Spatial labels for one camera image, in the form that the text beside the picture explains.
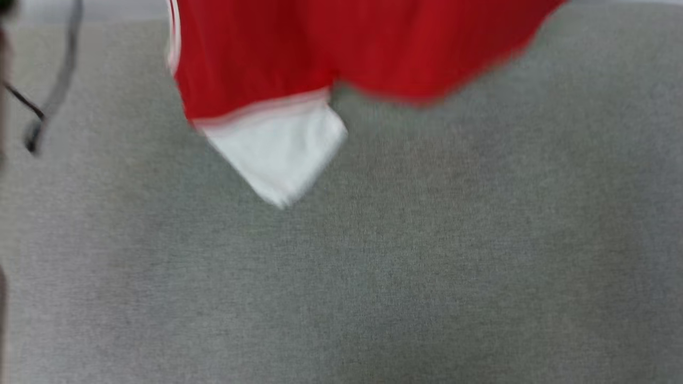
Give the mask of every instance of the black cable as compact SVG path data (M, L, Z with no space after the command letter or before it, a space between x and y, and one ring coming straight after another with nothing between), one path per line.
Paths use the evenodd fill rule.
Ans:
M47 122L55 115L55 113L57 113L59 107L64 101L64 98L66 97L69 87L71 86L74 69L76 69L78 37L82 22L83 0L74 0L74 6L66 32L66 52L64 54L64 61L61 64L59 73L57 74L57 82L52 88L47 101L42 105L42 108L38 108L9 83L4 83L5 88L7 88L7 90L10 91L14 97L16 97L38 116L38 121L32 122L24 135L24 145L30 153L35 154L38 150L38 142L40 140L41 134L45 131Z
M9 14L14 9L14 0L0 0L0 16Z

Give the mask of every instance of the white stripe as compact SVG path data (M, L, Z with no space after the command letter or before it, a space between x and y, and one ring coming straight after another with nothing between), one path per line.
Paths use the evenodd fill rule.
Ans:
M239 108L226 115L215 118L192 119L192 125L200 129L212 129L222 126L249 126L254 120L261 120L263 116L279 115L278 111L286 113L307 108L312 104L324 104L330 98L329 88L295 94L283 98L275 98L259 102L253 102L246 107Z
M167 65L172 74L176 74L178 63L180 62L180 48L182 39L180 38L180 11L178 10L178 0L167 0L169 10L169 46Z

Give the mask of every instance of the gray fabric surface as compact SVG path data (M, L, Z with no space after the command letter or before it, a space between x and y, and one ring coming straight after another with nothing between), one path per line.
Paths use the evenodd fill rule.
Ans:
M20 3L13 23L39 25L65 23L74 0L15 0ZM88 0L84 20L111 22L123 20L165 19L167 0Z
M573 5L427 109L343 88L289 210L184 122L164 23L89 25L0 180L8 383L681 383L683 8ZM13 35L44 97L62 30Z

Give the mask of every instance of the floor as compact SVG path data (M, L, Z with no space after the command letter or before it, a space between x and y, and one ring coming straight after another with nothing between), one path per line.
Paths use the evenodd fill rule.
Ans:
M187 126L165 21L87 23L38 158L7 103L7 383L683 383L681 20L569 6L430 108L336 89L348 141L284 211Z
M18 0L17 22L22 24L62 23L73 0ZM166 0L87 0L85 21L147 20L166 17Z

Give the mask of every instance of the red fabric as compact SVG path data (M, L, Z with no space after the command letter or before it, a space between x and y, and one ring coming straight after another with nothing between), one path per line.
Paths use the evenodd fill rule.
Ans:
M522 48L563 0L169 0L190 120L343 79L421 102Z

